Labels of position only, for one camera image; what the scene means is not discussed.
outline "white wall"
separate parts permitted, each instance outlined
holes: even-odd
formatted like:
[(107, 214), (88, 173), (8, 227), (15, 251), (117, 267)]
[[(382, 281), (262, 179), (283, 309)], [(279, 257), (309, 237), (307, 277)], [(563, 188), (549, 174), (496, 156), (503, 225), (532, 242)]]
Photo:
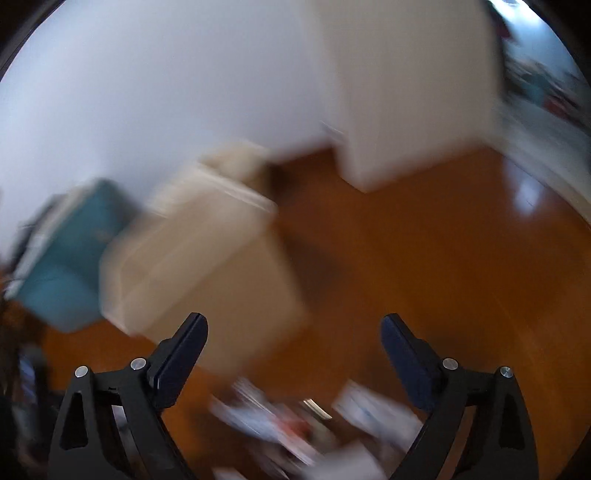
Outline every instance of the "white wall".
[(562, 41), (525, 3), (520, 1), (515, 7), (502, 0), (493, 0), (492, 3), (507, 20), (507, 26), (517, 41), (507, 42), (513, 57), (543, 63), (558, 80), (565, 79), (565, 72), (582, 77)]
[(0, 254), (52, 193), (107, 176), (133, 197), (223, 141), (323, 137), (290, 0), (66, 0), (0, 83)]
[(298, 4), (330, 60), (324, 100), (351, 184), (375, 188), (491, 133), (498, 75), (480, 0)]

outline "beige box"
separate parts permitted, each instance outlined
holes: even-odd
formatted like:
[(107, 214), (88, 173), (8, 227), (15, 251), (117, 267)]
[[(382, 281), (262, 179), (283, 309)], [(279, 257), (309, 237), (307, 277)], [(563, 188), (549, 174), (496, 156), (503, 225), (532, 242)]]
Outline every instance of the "beige box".
[(198, 365), (234, 376), (297, 330), (305, 309), (270, 230), (273, 202), (206, 168), (193, 174), (191, 195), (186, 187), (182, 202), (167, 198), (105, 252), (103, 314), (157, 343), (199, 312), (209, 337)]

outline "doorway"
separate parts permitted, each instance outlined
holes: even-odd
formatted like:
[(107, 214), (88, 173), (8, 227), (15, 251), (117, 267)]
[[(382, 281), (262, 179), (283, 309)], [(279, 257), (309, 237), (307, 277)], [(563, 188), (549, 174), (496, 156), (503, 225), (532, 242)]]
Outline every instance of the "doorway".
[(502, 95), (495, 143), (591, 222), (591, 87), (523, 0), (488, 0)]

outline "wooden floor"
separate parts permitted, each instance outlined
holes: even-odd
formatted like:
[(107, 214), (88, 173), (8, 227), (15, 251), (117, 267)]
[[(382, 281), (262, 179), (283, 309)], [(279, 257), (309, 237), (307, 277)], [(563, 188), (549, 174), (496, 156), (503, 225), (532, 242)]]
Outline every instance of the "wooden floor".
[[(274, 174), (278, 229), (311, 325), (245, 366), (272, 398), (328, 404), (348, 378), (406, 401), (379, 344), (397, 312), (441, 356), (513, 367), (530, 411), (542, 479), (561, 471), (591, 424), (591, 231), (554, 192), (480, 150), (363, 194), (330, 154)], [(121, 368), (147, 355), (106, 322), (45, 347), (56, 387), (75, 367)], [(164, 419), (202, 478), (238, 463), (239, 440), (207, 415), (216, 384), (196, 369)]]

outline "silver bolt head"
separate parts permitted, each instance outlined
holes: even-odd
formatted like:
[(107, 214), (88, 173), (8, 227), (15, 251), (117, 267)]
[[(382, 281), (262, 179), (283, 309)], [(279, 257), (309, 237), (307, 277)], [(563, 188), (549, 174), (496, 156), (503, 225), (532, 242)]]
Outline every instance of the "silver bolt head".
[(76, 368), (74, 375), (77, 376), (78, 378), (81, 378), (81, 377), (84, 377), (87, 373), (88, 373), (88, 367), (85, 365), (82, 365), (82, 366)]
[(505, 378), (513, 377), (513, 370), (511, 367), (501, 367), (501, 375)]
[(145, 358), (136, 358), (135, 360), (131, 361), (131, 368), (133, 370), (142, 370), (143, 367), (146, 366), (146, 359)]
[(446, 358), (443, 360), (443, 366), (448, 370), (457, 370), (458, 364), (453, 358)]

